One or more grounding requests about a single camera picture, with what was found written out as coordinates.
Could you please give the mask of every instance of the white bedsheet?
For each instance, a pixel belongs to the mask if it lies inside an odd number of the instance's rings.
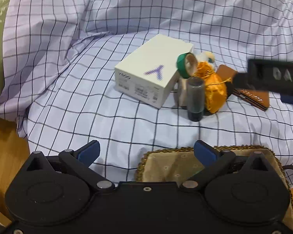
[[[133,179],[147,151],[197,139],[260,144],[293,164],[293,105],[278,94],[266,112],[230,96],[191,122],[174,93],[158,110],[115,91],[114,66],[158,33],[212,51],[217,67],[245,71],[249,56],[293,61],[293,0],[11,0],[0,117],[18,120],[31,152],[98,140],[91,168],[116,183]]]

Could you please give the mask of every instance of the small glass jar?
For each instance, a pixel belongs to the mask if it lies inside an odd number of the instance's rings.
[[[203,118],[205,107],[205,83],[200,77],[190,77],[187,80],[187,108],[191,121]]]

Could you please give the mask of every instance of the brown leather wallet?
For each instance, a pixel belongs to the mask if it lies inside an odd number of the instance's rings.
[[[216,74],[218,74],[222,80],[226,80],[229,77],[232,78],[236,73],[237,71],[223,64],[220,65],[216,71]],[[234,89],[233,94],[260,110],[266,111],[269,108],[268,91]]]

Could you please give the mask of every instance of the blue gripper pad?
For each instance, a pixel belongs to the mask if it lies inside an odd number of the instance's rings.
[[[205,167],[217,161],[219,157],[219,152],[215,150],[213,147],[203,142],[202,140],[197,140],[194,144],[193,149],[194,149],[194,156]]]
[[[77,160],[89,167],[100,155],[100,143],[93,140],[77,150]]]
[[[293,105],[293,97],[288,95],[281,95],[280,94],[280,100],[282,103],[288,103]]]

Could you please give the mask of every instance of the green tape roll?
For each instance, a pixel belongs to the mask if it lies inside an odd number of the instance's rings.
[[[185,53],[178,56],[177,59],[177,69],[182,78],[189,78],[193,76],[197,68],[197,59],[192,53]]]

